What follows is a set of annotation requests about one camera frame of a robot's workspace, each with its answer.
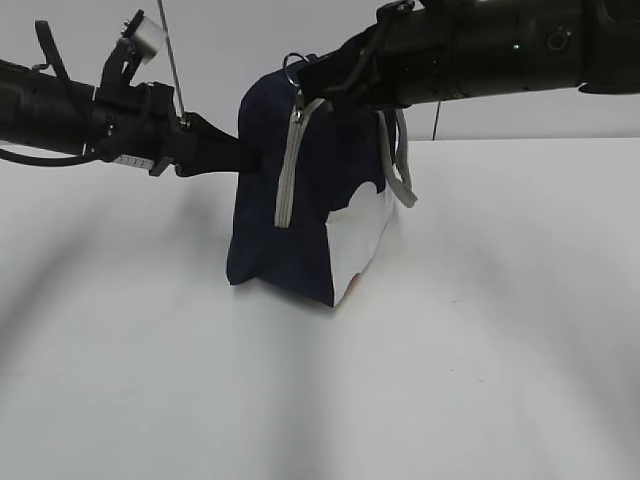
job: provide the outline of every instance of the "metal rod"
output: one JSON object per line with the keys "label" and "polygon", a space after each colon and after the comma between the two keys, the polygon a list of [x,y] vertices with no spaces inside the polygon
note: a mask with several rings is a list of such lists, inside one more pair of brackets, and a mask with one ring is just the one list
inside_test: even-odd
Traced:
{"label": "metal rod", "polygon": [[169,52],[169,62],[171,62],[171,71],[173,73],[173,81],[176,85],[176,93],[178,95],[178,106],[180,107],[180,117],[185,118],[184,101],[182,99],[182,89],[180,88],[180,79],[178,78],[178,69],[176,67],[176,58],[173,54],[173,47],[171,46],[171,36],[169,35],[169,24],[167,23],[167,16],[164,12],[164,5],[162,0],[158,0],[158,9],[160,10],[160,18],[162,19],[162,28],[167,32],[167,51]]}
{"label": "metal rod", "polygon": [[438,111],[436,112],[436,123],[433,125],[433,138],[435,142],[438,138],[438,126],[440,125],[440,109],[442,108],[442,102],[438,102]]}

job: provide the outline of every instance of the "white label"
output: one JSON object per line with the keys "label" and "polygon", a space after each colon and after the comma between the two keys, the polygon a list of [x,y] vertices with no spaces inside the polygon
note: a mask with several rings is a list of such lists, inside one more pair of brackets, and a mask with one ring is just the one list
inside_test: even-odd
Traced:
{"label": "white label", "polygon": [[122,155],[119,158],[116,158],[113,163],[118,163],[120,165],[126,165],[127,167],[141,168],[143,170],[151,170],[155,165],[153,160],[148,160],[146,158],[134,157],[131,155]]}

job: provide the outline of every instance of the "gray strap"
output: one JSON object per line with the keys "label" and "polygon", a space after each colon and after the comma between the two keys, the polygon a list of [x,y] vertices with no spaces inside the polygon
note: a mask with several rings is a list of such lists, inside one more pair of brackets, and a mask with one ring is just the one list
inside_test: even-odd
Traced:
{"label": "gray strap", "polygon": [[407,137],[407,122],[404,118],[402,110],[396,111],[398,122],[398,148],[396,150],[395,168],[400,174],[400,178],[396,176],[391,157],[391,145],[389,144],[389,131],[387,130],[387,120],[384,113],[379,112],[378,129],[380,133],[380,148],[382,149],[382,165],[384,174],[387,177],[389,188],[398,197],[400,203],[407,208],[413,208],[418,201],[415,193],[413,193],[413,183],[411,181],[411,172],[409,170],[409,139]]}

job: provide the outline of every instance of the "white table surface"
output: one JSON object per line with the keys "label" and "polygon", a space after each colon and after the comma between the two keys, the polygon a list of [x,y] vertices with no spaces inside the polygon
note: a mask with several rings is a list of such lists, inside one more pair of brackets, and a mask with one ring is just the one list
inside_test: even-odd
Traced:
{"label": "white table surface", "polygon": [[0,479],[640,475],[640,141],[413,145],[336,311],[225,279],[235,178],[0,164]]}

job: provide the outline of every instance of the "black cable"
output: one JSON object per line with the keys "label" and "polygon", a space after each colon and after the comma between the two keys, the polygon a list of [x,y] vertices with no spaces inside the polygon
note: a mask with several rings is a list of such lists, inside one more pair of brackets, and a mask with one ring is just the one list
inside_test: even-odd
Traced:
{"label": "black cable", "polygon": [[65,157],[65,158],[40,158],[40,157],[31,157],[27,155],[21,155],[19,153],[9,152],[8,150],[4,150],[0,148],[0,160],[6,160],[11,163],[17,163],[19,165],[27,165],[30,167],[75,167],[79,165],[84,165],[87,163],[94,162],[96,160],[100,160],[101,157],[105,155],[110,155],[113,158],[118,158],[119,156],[126,153],[126,149],[134,139],[134,137],[140,132],[144,124],[149,119],[149,115],[151,114],[151,108],[153,106],[153,96],[151,94],[151,87],[147,84],[140,84],[138,88],[145,87],[145,102],[140,112],[140,116],[136,121],[134,128],[130,131],[122,132],[119,135],[115,135],[113,137],[107,137],[100,143],[96,145],[96,151],[86,155],[79,155],[76,157]]}
{"label": "black cable", "polygon": [[78,115],[80,115],[85,122],[89,122],[89,114],[73,89],[73,82],[71,81],[71,78],[69,78],[69,74],[64,66],[64,62],[62,61],[56,42],[53,39],[49,22],[42,20],[37,21],[36,35],[38,36],[38,42],[40,43],[40,48],[44,53],[45,59],[47,60],[47,63],[53,67],[53,71],[56,73],[58,80],[60,80],[60,84],[62,85],[65,95],[76,109],[76,112],[78,112]]}

